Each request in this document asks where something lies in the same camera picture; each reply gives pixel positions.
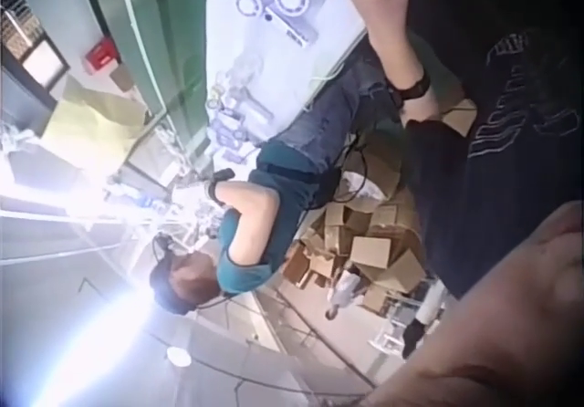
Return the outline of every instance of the red fire alarm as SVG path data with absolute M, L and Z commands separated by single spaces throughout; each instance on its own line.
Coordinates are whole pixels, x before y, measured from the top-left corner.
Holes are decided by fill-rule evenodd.
M 93 74 L 99 71 L 112 60 L 117 59 L 118 56 L 118 50 L 111 37 L 104 37 L 85 55 L 89 73 Z

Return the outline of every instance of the teal shirt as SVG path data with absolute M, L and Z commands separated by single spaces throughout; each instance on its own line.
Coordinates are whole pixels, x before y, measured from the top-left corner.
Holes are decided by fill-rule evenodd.
M 302 172 L 318 171 L 309 158 L 280 141 L 268 142 L 257 156 L 257 161 Z M 217 264 L 217 279 L 221 289 L 227 293 L 244 293 L 258 288 L 282 266 L 298 221 L 318 188 L 315 184 L 293 181 L 260 170 L 253 170 L 248 181 L 276 190 L 280 195 L 280 208 L 266 250 L 256 266 L 238 266 L 229 259 L 227 247 L 234 239 L 239 213 L 235 209 L 225 213 L 219 228 L 223 251 Z

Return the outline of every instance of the workbench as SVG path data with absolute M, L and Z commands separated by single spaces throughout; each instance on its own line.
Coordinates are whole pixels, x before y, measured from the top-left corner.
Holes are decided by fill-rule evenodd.
M 326 0 L 311 12 L 307 21 L 317 30 L 318 39 L 302 48 L 262 18 L 240 15 L 235 0 L 207 0 L 207 89 L 242 53 L 260 56 L 261 74 L 248 88 L 274 114 L 274 121 L 270 125 L 249 121 L 245 126 L 263 141 L 294 121 L 365 35 L 363 21 L 350 0 Z

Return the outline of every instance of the yellow paper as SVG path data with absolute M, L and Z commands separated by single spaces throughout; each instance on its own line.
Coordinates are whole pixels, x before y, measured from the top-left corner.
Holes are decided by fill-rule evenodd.
M 109 176 L 128 156 L 143 129 L 145 113 L 136 101 L 85 89 L 68 76 L 41 143 L 81 170 Z

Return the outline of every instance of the black wristband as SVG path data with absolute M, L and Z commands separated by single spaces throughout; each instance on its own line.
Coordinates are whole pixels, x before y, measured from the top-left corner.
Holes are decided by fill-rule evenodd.
M 420 99 L 428 89 L 430 89 L 430 76 L 426 71 L 426 68 L 423 69 L 423 76 L 418 80 L 411 88 L 409 89 L 397 89 L 388 81 L 388 89 L 390 91 L 391 99 L 393 100 L 393 104 L 398 110 L 403 109 L 403 104 L 408 99 Z
M 213 200 L 216 204 L 218 204 L 219 206 L 221 206 L 223 208 L 225 206 L 225 203 L 221 202 L 219 199 L 217 199 L 217 194 L 215 193 L 215 189 L 217 188 L 217 184 L 219 182 L 222 182 L 222 181 L 210 181 L 209 186 L 207 188 L 207 194 L 209 195 L 209 198 L 211 200 Z

